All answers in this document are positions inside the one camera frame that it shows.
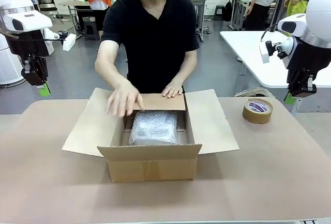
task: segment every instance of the black chair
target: black chair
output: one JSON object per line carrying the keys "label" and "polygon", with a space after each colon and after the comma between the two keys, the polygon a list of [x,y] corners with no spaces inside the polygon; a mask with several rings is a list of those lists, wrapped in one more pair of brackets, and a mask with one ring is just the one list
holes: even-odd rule
{"label": "black chair", "polygon": [[63,24],[63,21],[60,17],[60,14],[58,13],[58,10],[57,10],[57,7],[55,5],[55,2],[54,0],[38,0],[38,3],[39,3],[39,9],[41,12],[53,12],[53,11],[56,11],[57,12],[57,15],[61,21],[61,23]]}

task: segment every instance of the black pants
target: black pants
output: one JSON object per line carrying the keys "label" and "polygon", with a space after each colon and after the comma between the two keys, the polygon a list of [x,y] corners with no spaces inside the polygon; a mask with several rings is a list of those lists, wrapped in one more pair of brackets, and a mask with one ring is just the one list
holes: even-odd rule
{"label": "black pants", "polygon": [[246,31],[263,31],[265,30],[265,21],[268,18],[270,6],[265,7],[254,4],[252,12],[246,17]]}

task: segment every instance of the open cardboard box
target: open cardboard box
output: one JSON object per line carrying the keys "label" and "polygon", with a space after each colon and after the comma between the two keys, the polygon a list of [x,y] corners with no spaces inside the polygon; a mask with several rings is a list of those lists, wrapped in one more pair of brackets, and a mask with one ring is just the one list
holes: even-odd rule
{"label": "open cardboard box", "polygon": [[239,149],[212,89],[171,99],[142,95],[146,110],[177,111],[178,145],[128,145],[136,112],[124,118],[107,114],[111,93],[93,91],[62,150],[105,157],[113,182],[194,179],[198,154]]}

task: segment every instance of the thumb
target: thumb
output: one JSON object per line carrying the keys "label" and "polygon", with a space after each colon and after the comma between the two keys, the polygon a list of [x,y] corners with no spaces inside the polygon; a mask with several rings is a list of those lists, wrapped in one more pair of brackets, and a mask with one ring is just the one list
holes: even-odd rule
{"label": "thumb", "polygon": [[143,103],[143,97],[141,96],[141,94],[138,94],[137,103],[141,110],[145,110],[144,103]]}

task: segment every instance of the plastic wrap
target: plastic wrap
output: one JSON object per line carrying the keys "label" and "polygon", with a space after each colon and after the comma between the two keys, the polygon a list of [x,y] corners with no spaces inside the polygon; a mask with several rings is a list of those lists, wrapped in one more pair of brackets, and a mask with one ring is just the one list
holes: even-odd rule
{"label": "plastic wrap", "polygon": [[133,121],[129,145],[178,144],[176,129],[175,111],[140,111]]}

